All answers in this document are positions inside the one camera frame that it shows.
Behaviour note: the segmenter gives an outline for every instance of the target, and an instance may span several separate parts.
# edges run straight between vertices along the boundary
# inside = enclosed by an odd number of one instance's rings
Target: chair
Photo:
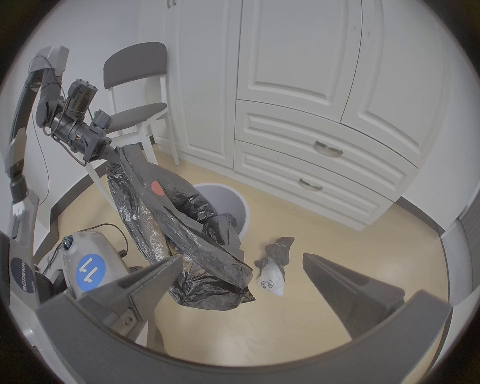
[[[165,119],[173,159],[175,165],[178,165],[179,158],[175,146],[173,129],[168,116],[168,106],[166,104],[166,74],[167,48],[159,42],[135,44],[110,56],[103,66],[103,85],[110,95],[110,106],[114,114],[111,116],[113,123],[106,131],[106,134],[109,135],[115,132],[118,134],[118,136],[112,138],[113,147],[142,143],[148,161],[158,164],[152,144],[150,143],[147,127],[151,130],[150,124],[153,121]],[[130,81],[152,76],[160,76],[160,102],[117,112],[113,88]],[[123,132],[123,130],[133,126],[136,127],[135,132]],[[100,178],[90,163],[86,165],[86,170],[94,184],[100,189],[102,195],[116,210],[109,191],[101,184]]]

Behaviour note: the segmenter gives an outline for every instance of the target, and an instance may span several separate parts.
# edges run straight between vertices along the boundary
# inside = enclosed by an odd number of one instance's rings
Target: gray chair seat
[[[133,127],[149,119],[156,113],[163,111],[166,107],[167,105],[165,103],[153,103],[116,113],[111,116],[113,119],[112,125],[105,132],[109,134]]]

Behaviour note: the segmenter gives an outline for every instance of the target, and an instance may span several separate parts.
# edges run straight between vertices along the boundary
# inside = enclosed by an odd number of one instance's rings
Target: wooden floor
[[[293,236],[290,264],[285,267],[283,297],[249,285],[255,302],[227,311],[182,307],[165,295],[156,309],[157,326],[171,356],[215,365],[276,364],[310,357],[350,341],[350,337],[302,269],[304,252],[321,255],[355,271],[399,286],[408,300],[425,289],[448,300],[448,279],[438,235],[409,212],[393,205],[372,226],[357,232],[253,187],[157,152],[158,163],[192,184],[218,182],[231,186],[247,201],[251,221],[242,241],[245,262],[263,255],[265,245]],[[74,231],[110,222],[124,228],[118,214],[95,186],[88,188],[59,217],[60,238]],[[123,238],[114,229],[99,228],[116,249]],[[147,265],[134,242],[124,258],[128,266]],[[415,383],[426,371],[440,336],[422,362],[404,381]]]

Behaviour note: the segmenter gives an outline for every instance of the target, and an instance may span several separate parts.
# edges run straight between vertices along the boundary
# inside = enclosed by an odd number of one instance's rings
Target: drawer
[[[257,188],[267,185],[259,188],[359,230],[392,204],[386,197],[325,168],[238,140],[234,171],[258,180],[260,184],[254,185]]]
[[[329,169],[392,201],[418,174],[409,161],[361,132],[271,104],[237,100],[235,139]]]

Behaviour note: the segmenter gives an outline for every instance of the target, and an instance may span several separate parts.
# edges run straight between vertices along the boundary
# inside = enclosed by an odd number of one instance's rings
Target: gray cushion
[[[145,77],[167,73],[167,48],[151,41],[124,48],[110,56],[103,66],[105,89]]]
[[[166,107],[165,103],[154,103],[116,113],[111,116],[113,123],[105,132],[108,134],[133,127],[142,121],[148,120],[156,113],[163,111]]]

